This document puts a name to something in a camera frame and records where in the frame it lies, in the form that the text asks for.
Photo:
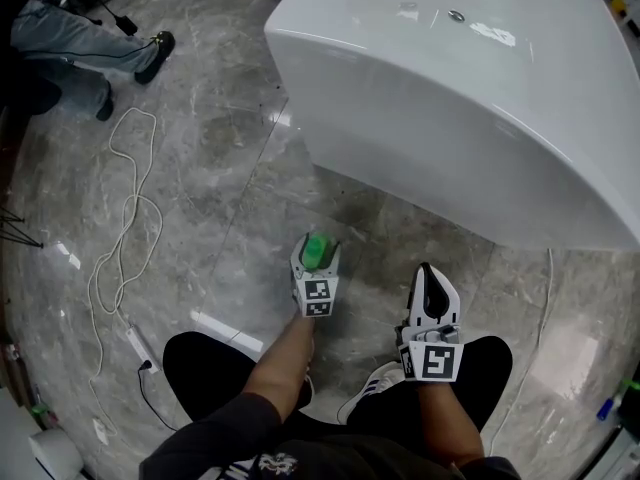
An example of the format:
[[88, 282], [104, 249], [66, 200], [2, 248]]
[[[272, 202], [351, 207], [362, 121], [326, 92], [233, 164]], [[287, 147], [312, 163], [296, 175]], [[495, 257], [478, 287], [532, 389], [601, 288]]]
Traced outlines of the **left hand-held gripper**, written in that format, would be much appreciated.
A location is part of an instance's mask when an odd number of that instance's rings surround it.
[[302, 262], [309, 234], [304, 234], [291, 253], [293, 298], [304, 318], [322, 318], [332, 314], [337, 297], [341, 243], [327, 250], [324, 271], [310, 272]]

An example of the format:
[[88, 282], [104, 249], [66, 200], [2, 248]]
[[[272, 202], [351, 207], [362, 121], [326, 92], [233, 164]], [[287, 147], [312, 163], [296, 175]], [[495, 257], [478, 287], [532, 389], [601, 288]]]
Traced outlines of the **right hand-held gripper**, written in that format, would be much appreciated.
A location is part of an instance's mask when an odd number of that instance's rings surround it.
[[415, 270], [408, 300], [409, 316], [396, 328], [405, 379], [411, 382], [455, 382], [463, 356], [460, 296], [435, 266]]

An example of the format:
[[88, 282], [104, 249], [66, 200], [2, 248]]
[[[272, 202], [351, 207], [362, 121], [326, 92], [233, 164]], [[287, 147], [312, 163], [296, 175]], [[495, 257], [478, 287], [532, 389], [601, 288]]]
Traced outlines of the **green plastic bottle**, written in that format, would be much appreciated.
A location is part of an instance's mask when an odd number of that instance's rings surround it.
[[300, 262], [308, 271], [324, 269], [328, 265], [330, 238], [323, 233], [311, 233], [301, 250]]

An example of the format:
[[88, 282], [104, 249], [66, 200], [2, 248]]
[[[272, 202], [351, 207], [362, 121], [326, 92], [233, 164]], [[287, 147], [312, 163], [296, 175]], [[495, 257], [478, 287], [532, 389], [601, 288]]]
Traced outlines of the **person's left forearm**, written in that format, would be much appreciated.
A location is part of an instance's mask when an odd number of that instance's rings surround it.
[[296, 314], [253, 368], [242, 393], [267, 400], [284, 422], [295, 410], [314, 354], [315, 320]]

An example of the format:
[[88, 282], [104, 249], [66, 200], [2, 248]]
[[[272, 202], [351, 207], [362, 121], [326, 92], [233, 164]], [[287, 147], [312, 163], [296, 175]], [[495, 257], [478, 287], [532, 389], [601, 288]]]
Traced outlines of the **person's right forearm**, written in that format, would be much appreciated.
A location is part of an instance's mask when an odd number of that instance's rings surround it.
[[417, 394], [425, 447], [434, 461], [462, 467], [484, 457], [480, 433], [449, 384], [425, 383]]

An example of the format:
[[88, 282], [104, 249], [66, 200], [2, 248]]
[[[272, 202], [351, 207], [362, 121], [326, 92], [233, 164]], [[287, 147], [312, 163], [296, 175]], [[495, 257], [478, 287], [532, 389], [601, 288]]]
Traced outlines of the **person's right leg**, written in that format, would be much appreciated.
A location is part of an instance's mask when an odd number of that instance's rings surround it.
[[[485, 336], [465, 345], [459, 374], [451, 388], [478, 430], [482, 430], [508, 383], [513, 357], [507, 343]], [[419, 382], [403, 380], [359, 402], [346, 426], [365, 434], [415, 445], [423, 440], [417, 394]]]

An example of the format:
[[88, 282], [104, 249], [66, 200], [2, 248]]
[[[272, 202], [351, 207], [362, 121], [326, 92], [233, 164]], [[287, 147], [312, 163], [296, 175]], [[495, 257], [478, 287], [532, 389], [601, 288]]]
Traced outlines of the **person's leg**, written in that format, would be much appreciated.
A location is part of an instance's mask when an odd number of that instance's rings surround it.
[[200, 436], [245, 433], [256, 438], [284, 431], [301, 434], [320, 427], [319, 421], [297, 408], [281, 422], [267, 400], [242, 393], [258, 361], [199, 332], [171, 338], [164, 350], [164, 372], [190, 419], [179, 431]]
[[[465, 345], [459, 374], [451, 388], [478, 430], [482, 430], [508, 383], [513, 357], [507, 343], [485, 336]], [[417, 394], [419, 382], [403, 380], [359, 402], [346, 426], [365, 434], [415, 445], [423, 440]]]

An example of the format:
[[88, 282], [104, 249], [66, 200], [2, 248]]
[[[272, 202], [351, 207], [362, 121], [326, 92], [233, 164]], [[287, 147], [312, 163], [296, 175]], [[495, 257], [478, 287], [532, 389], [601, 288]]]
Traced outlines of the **person's right striped shoe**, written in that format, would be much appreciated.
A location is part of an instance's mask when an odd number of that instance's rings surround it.
[[404, 379], [404, 370], [398, 361], [391, 361], [378, 367], [369, 375], [359, 392], [340, 407], [337, 412], [338, 423], [346, 425], [348, 417], [359, 402], [371, 395], [386, 391]]

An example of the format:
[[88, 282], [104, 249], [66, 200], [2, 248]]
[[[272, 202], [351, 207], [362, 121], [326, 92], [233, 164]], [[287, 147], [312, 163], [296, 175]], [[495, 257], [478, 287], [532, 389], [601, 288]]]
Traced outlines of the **person's left shoe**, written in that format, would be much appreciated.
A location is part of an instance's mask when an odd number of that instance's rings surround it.
[[315, 387], [309, 374], [305, 375], [296, 408], [302, 411], [309, 406], [315, 396]]

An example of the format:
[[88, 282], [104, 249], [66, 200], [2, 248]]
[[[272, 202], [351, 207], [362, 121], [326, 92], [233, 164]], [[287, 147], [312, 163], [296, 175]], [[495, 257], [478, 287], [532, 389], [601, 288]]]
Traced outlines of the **person's left leg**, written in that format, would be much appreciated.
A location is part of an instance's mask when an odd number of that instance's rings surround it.
[[245, 433], [256, 438], [284, 431], [301, 434], [320, 427], [319, 421], [297, 408], [281, 422], [267, 400], [242, 393], [258, 361], [199, 332], [171, 338], [164, 350], [164, 372], [190, 419], [179, 431], [200, 436]]

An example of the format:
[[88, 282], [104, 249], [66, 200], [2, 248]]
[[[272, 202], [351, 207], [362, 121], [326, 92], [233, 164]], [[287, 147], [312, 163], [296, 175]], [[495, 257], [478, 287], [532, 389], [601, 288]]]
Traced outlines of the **person's black shirt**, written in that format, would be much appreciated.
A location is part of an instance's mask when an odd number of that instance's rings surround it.
[[232, 474], [247, 465], [246, 480], [521, 480], [501, 457], [443, 466], [372, 435], [287, 438], [274, 406], [240, 394], [209, 416], [180, 429], [139, 467], [140, 480], [199, 480], [214, 470]]

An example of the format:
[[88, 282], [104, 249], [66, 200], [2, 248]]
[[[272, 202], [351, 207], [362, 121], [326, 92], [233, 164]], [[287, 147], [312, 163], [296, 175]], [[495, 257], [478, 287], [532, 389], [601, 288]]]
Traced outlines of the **white bathtub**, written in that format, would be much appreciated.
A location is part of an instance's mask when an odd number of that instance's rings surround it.
[[264, 32], [314, 164], [503, 246], [640, 251], [640, 75], [603, 0], [282, 0]]

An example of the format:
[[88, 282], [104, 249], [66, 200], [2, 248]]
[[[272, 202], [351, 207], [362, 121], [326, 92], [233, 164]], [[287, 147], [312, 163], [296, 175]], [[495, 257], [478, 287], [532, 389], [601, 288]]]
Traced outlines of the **white power strip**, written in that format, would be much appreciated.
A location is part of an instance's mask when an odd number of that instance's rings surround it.
[[158, 363], [152, 354], [152, 350], [148, 347], [137, 328], [134, 325], [129, 326], [125, 335], [141, 362], [144, 360], [150, 360], [153, 364], [149, 372], [151, 374], [159, 372], [161, 368], [158, 366]]

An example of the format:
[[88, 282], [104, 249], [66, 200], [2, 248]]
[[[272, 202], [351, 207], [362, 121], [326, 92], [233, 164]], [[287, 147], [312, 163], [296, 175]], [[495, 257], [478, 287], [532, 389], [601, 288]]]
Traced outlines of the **black metal stand legs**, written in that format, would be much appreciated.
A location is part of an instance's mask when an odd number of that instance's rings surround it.
[[0, 240], [43, 249], [44, 244], [23, 229], [26, 220], [0, 206]]

